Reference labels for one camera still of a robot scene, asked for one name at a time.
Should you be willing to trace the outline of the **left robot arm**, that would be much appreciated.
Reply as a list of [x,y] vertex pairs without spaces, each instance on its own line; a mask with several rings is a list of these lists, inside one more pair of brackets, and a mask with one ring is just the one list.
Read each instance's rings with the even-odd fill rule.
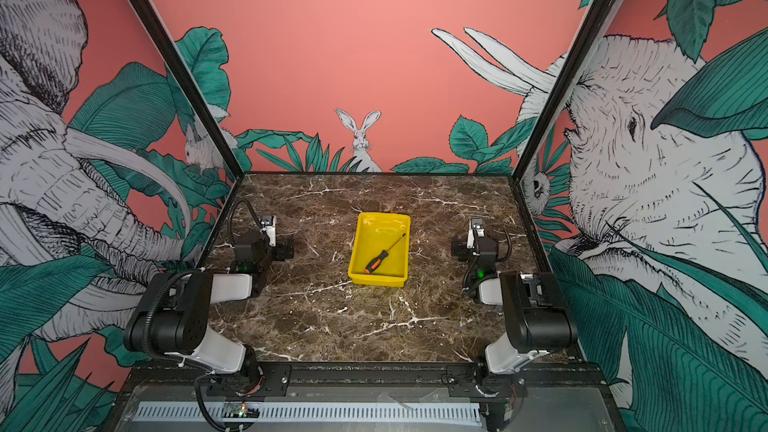
[[154,276],[124,330],[124,347],[208,373],[256,374],[253,350],[214,331],[208,323],[209,309],[257,297],[266,286],[271,264],[294,257],[294,237],[274,240],[259,231],[234,250],[235,261],[226,273],[200,268]]

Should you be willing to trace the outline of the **black orange screwdriver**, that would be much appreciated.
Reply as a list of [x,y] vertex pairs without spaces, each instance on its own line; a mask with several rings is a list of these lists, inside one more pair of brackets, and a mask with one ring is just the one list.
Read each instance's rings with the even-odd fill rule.
[[376,274],[382,264],[391,256],[394,256],[396,259],[402,258],[404,256],[402,249],[406,236],[407,234],[405,232],[401,233],[392,244],[383,248],[376,256],[371,258],[365,265],[364,272],[366,274]]

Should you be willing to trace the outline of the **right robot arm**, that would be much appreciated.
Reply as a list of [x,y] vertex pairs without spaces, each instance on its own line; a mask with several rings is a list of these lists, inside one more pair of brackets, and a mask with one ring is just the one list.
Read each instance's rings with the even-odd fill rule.
[[505,330],[480,359],[486,374],[512,375],[540,357],[560,352],[578,338],[567,304],[550,273],[501,271],[512,255],[509,234],[500,242],[472,229],[454,238],[451,255],[467,264],[462,292],[474,302],[502,308]]

